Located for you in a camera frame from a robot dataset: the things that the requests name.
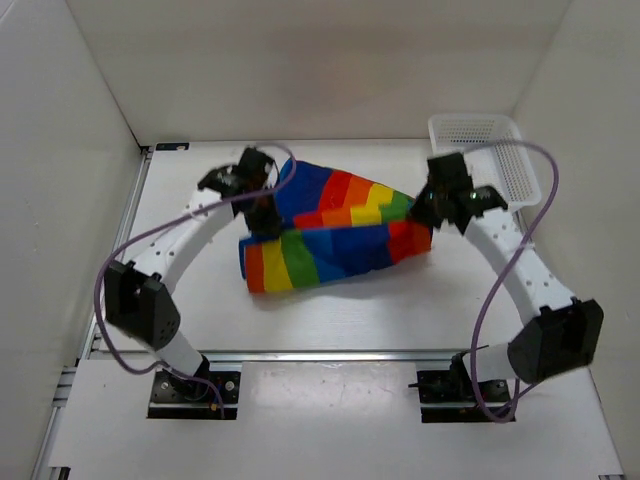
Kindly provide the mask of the rainbow striped shorts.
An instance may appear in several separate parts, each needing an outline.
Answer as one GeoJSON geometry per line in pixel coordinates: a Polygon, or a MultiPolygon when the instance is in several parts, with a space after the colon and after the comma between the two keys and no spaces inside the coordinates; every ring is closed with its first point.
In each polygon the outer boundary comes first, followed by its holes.
{"type": "Polygon", "coordinates": [[[240,240],[252,294],[278,293],[367,274],[427,253],[432,229],[409,219],[414,200],[356,174],[288,160],[275,195],[283,230],[240,240]]]}

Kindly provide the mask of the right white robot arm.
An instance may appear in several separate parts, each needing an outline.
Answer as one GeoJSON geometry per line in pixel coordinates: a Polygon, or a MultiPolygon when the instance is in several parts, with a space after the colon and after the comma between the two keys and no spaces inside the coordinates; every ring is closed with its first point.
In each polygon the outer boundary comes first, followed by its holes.
{"type": "Polygon", "coordinates": [[[410,218],[434,229],[455,226],[497,274],[522,323],[506,343],[459,354],[449,375],[452,393],[470,400],[487,381],[536,384],[589,366],[604,320],[601,306],[579,299],[524,244],[507,202],[493,186],[474,184],[462,153],[433,157],[427,164],[427,182],[410,218]]]}

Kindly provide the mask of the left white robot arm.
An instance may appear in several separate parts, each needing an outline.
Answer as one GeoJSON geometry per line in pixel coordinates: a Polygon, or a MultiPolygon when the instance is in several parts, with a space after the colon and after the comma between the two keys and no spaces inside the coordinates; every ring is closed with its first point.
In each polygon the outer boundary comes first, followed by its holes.
{"type": "Polygon", "coordinates": [[[280,185],[276,160],[248,146],[237,163],[216,167],[198,181],[180,217],[135,237],[150,241],[145,250],[126,263],[111,260],[102,271],[101,323],[146,349],[188,400],[208,392],[209,362],[181,333],[173,292],[204,247],[237,216],[278,229],[274,194],[280,185]]]}

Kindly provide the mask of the white perforated plastic basket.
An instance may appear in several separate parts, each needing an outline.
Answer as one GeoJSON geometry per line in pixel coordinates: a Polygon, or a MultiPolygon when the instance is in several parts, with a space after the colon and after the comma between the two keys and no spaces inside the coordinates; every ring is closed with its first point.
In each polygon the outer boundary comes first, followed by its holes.
{"type": "MultiPolygon", "coordinates": [[[[432,153],[436,156],[466,151],[495,140],[520,137],[516,123],[497,114],[437,114],[428,121],[432,153]]],[[[491,185],[516,212],[542,199],[527,151],[514,145],[497,145],[465,155],[469,175],[476,187],[491,185]]]]}

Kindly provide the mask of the small black corner label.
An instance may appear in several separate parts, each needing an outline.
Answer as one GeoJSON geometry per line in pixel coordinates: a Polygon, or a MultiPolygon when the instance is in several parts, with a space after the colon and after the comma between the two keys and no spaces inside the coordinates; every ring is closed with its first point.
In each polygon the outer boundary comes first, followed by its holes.
{"type": "Polygon", "coordinates": [[[161,142],[155,146],[156,151],[187,151],[189,148],[189,142],[161,142]]]}

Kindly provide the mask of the aluminium front rail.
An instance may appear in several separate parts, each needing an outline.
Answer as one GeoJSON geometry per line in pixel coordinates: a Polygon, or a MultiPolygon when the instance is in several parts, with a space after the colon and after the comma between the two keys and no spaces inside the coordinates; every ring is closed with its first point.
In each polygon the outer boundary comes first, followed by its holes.
{"type": "Polygon", "coordinates": [[[209,351],[214,363],[242,362],[448,362],[457,350],[209,351]]]}

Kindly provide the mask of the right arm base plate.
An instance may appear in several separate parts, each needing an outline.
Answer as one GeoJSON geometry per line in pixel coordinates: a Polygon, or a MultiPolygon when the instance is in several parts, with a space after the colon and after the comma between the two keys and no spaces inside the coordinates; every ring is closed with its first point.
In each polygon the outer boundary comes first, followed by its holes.
{"type": "MultiPolygon", "coordinates": [[[[449,371],[418,370],[416,377],[417,380],[409,387],[418,391],[423,424],[491,422],[477,406],[473,392],[461,393],[456,389],[449,371]]],[[[499,415],[499,410],[511,401],[505,380],[482,382],[479,386],[484,401],[494,415],[499,415]]]]}

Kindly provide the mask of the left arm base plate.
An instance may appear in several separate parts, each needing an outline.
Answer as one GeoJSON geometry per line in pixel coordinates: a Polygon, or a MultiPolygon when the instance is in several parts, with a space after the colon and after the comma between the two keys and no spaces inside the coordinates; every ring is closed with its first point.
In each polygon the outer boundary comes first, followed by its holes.
{"type": "Polygon", "coordinates": [[[223,408],[215,392],[198,384],[188,390],[184,381],[165,370],[155,372],[150,390],[147,418],[157,420],[223,420],[233,421],[238,415],[241,371],[224,367],[211,370],[209,381],[218,389],[223,408]]]}

